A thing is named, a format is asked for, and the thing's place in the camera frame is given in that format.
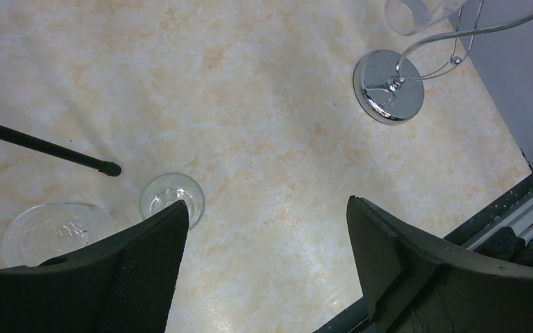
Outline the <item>clear smooth wine glass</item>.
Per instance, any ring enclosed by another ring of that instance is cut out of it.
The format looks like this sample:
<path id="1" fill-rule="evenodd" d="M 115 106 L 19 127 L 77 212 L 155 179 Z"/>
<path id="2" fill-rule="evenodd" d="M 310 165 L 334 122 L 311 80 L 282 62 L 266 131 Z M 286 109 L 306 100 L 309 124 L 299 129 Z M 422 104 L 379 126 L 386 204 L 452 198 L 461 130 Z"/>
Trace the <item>clear smooth wine glass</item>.
<path id="1" fill-rule="evenodd" d="M 2 255 L 8 267 L 38 266 L 132 225 L 117 210 L 89 203 L 46 203 L 12 221 L 3 238 Z"/>

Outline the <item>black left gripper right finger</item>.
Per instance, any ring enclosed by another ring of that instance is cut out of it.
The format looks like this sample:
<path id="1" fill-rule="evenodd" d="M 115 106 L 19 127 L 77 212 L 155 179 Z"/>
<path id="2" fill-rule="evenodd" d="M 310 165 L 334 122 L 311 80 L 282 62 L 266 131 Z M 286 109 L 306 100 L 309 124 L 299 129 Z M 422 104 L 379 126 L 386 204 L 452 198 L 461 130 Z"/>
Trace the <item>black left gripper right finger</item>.
<path id="1" fill-rule="evenodd" d="M 365 198 L 346 220 L 366 315 L 379 332 L 533 332 L 533 267 L 467 250 Z"/>

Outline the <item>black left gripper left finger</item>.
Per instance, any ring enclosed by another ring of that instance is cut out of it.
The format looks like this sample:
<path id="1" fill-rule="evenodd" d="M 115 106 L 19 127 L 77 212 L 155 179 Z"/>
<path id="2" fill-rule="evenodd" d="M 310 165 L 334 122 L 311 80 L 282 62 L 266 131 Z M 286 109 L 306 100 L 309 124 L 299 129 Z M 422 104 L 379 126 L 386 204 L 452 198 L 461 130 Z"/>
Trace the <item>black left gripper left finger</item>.
<path id="1" fill-rule="evenodd" d="M 0 269 L 0 332 L 163 332 L 189 230 L 179 200 L 34 266 Z"/>

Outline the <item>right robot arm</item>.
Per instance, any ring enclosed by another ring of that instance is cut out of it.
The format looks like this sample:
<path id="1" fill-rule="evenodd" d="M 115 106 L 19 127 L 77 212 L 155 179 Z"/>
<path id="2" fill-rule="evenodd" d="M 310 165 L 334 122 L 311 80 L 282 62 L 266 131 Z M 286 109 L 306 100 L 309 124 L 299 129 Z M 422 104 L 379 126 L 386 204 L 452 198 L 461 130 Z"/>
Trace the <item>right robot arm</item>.
<path id="1" fill-rule="evenodd" d="M 526 242 L 511 227 L 503 227 L 489 237 L 475 252 L 495 259 L 533 267 L 533 238 Z"/>

